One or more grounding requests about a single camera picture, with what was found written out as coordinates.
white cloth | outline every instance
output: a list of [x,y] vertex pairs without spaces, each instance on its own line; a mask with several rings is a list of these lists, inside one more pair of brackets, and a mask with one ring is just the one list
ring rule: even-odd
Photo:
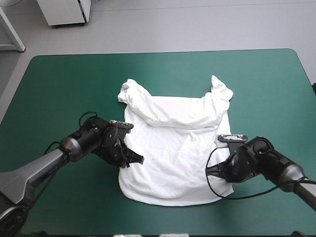
[[[184,206],[216,201],[205,177],[205,165],[215,148],[216,134],[230,134],[227,115],[233,92],[212,76],[211,92],[202,98],[151,96],[128,79],[118,101],[126,103],[125,122],[134,124],[127,146],[144,156],[144,164],[120,169],[119,185],[128,198],[156,205]],[[228,149],[218,149],[210,165],[224,161]],[[233,192],[225,180],[209,176],[221,195]]]

white object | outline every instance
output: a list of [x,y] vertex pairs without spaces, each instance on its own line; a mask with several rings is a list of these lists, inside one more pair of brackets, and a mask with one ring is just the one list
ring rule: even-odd
[[0,50],[25,51],[25,46],[0,7]]
[[[119,171],[119,185],[128,198],[165,206],[219,199],[209,189],[204,170],[216,148],[216,134],[230,134],[227,109],[233,92],[215,76],[211,80],[211,92],[202,98],[151,96],[132,79],[122,85],[118,101],[127,104],[125,121],[134,124],[125,142],[145,158],[143,165]],[[228,155],[228,149],[217,150],[209,165]],[[209,180],[218,193],[233,192],[225,180]]]
[[89,21],[91,0],[38,0],[38,3],[50,26]]

black cable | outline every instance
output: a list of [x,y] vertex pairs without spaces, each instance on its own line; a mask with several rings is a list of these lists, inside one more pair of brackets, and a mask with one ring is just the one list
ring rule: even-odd
[[283,182],[283,183],[281,183],[281,184],[279,184],[279,185],[277,185],[277,186],[275,186],[275,187],[273,187],[273,188],[271,188],[271,189],[269,189],[269,190],[266,190],[266,191],[261,192],[261,193],[249,195],[249,196],[244,196],[244,197],[225,197],[225,196],[222,196],[222,195],[218,194],[217,192],[215,192],[215,190],[212,188],[212,186],[211,186],[211,184],[210,184],[210,182],[209,182],[209,180],[208,180],[208,176],[207,176],[207,172],[206,172],[206,170],[207,170],[207,165],[208,165],[208,163],[209,163],[209,161],[210,161],[210,159],[211,159],[211,156],[212,156],[212,154],[214,153],[214,151],[216,151],[216,150],[217,150],[217,148],[215,148],[215,149],[211,152],[211,154],[209,155],[209,157],[208,157],[208,160],[207,160],[207,163],[206,163],[206,167],[205,167],[205,175],[206,175],[207,184],[208,184],[210,190],[211,190],[216,196],[218,196],[218,197],[220,197],[220,198],[227,199],[227,200],[241,200],[241,199],[254,198],[254,197],[258,197],[258,196],[264,195],[264,194],[268,194],[268,193],[274,191],[275,189],[278,189],[278,188],[280,188],[280,187],[282,187],[283,185],[286,185],[286,184],[291,184],[291,183],[297,183],[297,184],[298,184],[298,183],[316,184],[316,181],[312,181],[312,180],[301,180],[301,181],[289,180],[289,181],[285,181],[285,182]]
[[14,5],[18,4],[21,1],[22,0],[19,0],[19,1],[15,2],[15,3],[12,3],[11,5],[8,5],[8,6],[5,6],[5,5],[0,5],[0,6],[2,6],[2,7],[10,7],[10,6],[14,6]]
[[[58,144],[60,145],[60,142],[52,142],[48,148],[46,149],[46,151],[44,152],[44,155],[47,154],[47,152],[49,151],[49,149],[55,145]],[[35,202],[37,202],[37,200],[40,198],[40,196],[42,195],[42,193],[45,191],[45,189],[47,188],[47,186],[49,185],[49,183],[52,181],[52,179],[54,178],[55,174],[57,173],[57,171],[62,167],[63,165],[59,165],[57,167],[55,167],[52,172],[49,175],[49,179],[47,180],[47,182],[45,183],[44,187],[40,190],[39,194],[37,194],[37,196],[34,198],[32,204],[29,206],[27,213],[31,210],[31,208],[34,206]]]

green tabletop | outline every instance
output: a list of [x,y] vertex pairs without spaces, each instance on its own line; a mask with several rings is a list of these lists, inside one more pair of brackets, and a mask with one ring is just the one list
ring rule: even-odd
[[[232,133],[266,136],[316,179],[316,98],[290,49],[37,56],[0,125],[0,171],[39,158],[52,141],[78,129],[96,110],[124,119],[117,95],[132,78],[152,95],[202,97],[216,75],[235,94]],[[119,169],[89,154],[63,167],[29,214],[23,233],[287,235],[316,234],[316,214],[294,194],[276,190],[246,200],[163,207],[126,198]],[[258,176],[234,185],[232,197],[269,189]]]

wrinkled fabric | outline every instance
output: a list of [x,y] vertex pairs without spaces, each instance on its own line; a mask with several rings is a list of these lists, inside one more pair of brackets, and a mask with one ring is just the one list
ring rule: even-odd
[[[216,134],[230,134],[227,115],[233,92],[215,76],[211,92],[202,98],[152,96],[128,79],[118,101],[125,103],[125,122],[134,124],[127,146],[144,156],[144,164],[120,169],[119,185],[128,198],[155,205],[184,206],[220,199],[208,187],[205,165],[216,148]],[[218,149],[209,166],[224,161],[228,149]],[[231,183],[209,176],[217,193],[233,192]]]

